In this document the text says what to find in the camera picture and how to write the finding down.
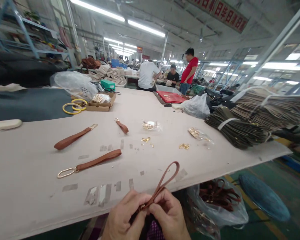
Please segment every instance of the white strap band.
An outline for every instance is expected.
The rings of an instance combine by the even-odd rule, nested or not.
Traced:
[[[229,118],[229,119],[225,120],[224,122],[222,122],[222,123],[219,125],[218,130],[220,131],[220,130],[224,127],[224,125],[226,125],[228,122],[230,122],[230,121],[232,121],[232,120],[239,120],[239,119],[238,119],[238,118]]]

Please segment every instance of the finger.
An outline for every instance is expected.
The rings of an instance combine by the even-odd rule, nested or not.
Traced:
[[[160,205],[155,203],[151,204],[149,207],[149,211],[154,215],[154,217],[158,220],[161,226],[163,226],[164,223],[167,222],[168,215],[165,213],[165,211]]]
[[[152,197],[151,195],[146,193],[139,193],[135,195],[129,202],[126,203],[126,208],[128,210],[128,213],[130,215],[134,214],[136,210],[139,208],[139,206],[148,202],[151,199],[151,197]]]
[[[128,231],[128,239],[139,239],[142,228],[144,226],[144,220],[147,216],[147,211],[143,210],[138,213],[136,219],[132,223],[129,231]]]
[[[120,201],[122,204],[126,204],[129,202],[134,196],[138,195],[138,192],[134,189],[131,189],[127,195],[124,196],[124,198]]]
[[[154,199],[154,203],[164,202],[168,208],[173,208],[178,201],[166,188]]]

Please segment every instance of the brown leather strap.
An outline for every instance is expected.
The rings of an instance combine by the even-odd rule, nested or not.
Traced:
[[[161,183],[162,183],[162,181],[164,179],[164,176],[168,172],[168,170],[171,167],[171,165],[174,164],[174,163],[177,166],[175,173],[172,175],[171,178],[169,178],[168,181],[166,181],[164,184],[161,185]],[[157,189],[154,191],[154,194],[152,195],[152,198],[144,206],[141,206],[139,208],[140,210],[149,207],[154,202],[154,199],[159,195],[159,193],[164,189],[164,187],[176,177],[176,175],[179,172],[179,169],[180,169],[180,164],[177,161],[174,161],[174,162],[170,163],[170,165],[167,167],[166,171],[162,175],[162,178],[160,179],[160,182],[159,182],[159,184],[157,186]]]
[[[56,143],[56,145],[54,145],[54,148],[56,148],[58,150],[62,150],[64,148],[68,147],[71,143],[75,142],[76,140],[78,140],[80,137],[82,137],[83,135],[85,135],[87,132],[89,132],[91,130],[92,130],[92,128],[88,127],[85,130],[83,130],[77,134],[67,137],[67,138],[61,140],[60,142]]]
[[[111,151],[95,160],[92,160],[90,162],[87,162],[87,163],[83,163],[83,164],[79,164],[77,167],[76,167],[76,172],[78,171],[82,171],[82,170],[85,170],[89,167],[93,167],[97,164],[100,164],[100,163],[103,163],[105,161],[108,161],[110,159],[113,159],[113,158],[116,158],[118,156],[121,155],[121,150],[120,149],[117,149],[117,150],[114,150],[114,151]]]
[[[122,124],[119,120],[116,121],[116,123],[119,125],[119,127],[125,134],[127,134],[129,132],[129,129],[127,128],[127,126]]]

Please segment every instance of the worker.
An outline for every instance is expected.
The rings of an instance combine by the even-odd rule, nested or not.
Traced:
[[[151,59],[143,62],[140,65],[140,78],[138,80],[138,90],[144,90],[149,92],[155,92],[156,88],[151,85],[153,72],[156,74],[154,80],[157,80],[161,72],[159,68],[153,63]]]
[[[181,76],[181,82],[180,82],[180,92],[183,95],[186,95],[191,83],[193,76],[197,70],[198,67],[198,58],[194,56],[194,49],[188,48],[186,51],[186,60],[189,62],[186,69],[183,71]]]
[[[171,87],[176,87],[176,84],[179,81],[179,73],[176,72],[176,65],[172,64],[170,67],[170,72],[167,75],[167,80],[170,80],[172,82]]]
[[[129,239],[138,240],[147,212],[153,214],[158,220],[165,240],[191,240],[184,220],[180,202],[164,189],[148,209],[140,211],[132,225],[129,223],[131,216],[139,206],[151,199],[151,195],[137,193],[131,190],[110,210],[102,240]]]

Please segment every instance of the stack of leather pieces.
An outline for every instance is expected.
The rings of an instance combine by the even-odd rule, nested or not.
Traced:
[[[221,106],[210,114],[205,122],[213,128],[218,127],[228,119],[236,118],[229,108]],[[247,149],[254,145],[264,143],[269,138],[267,131],[258,124],[251,124],[239,119],[227,122],[219,131],[236,148]]]
[[[268,132],[300,124],[300,95],[277,96],[263,88],[247,91],[231,109],[236,118],[258,124]]]

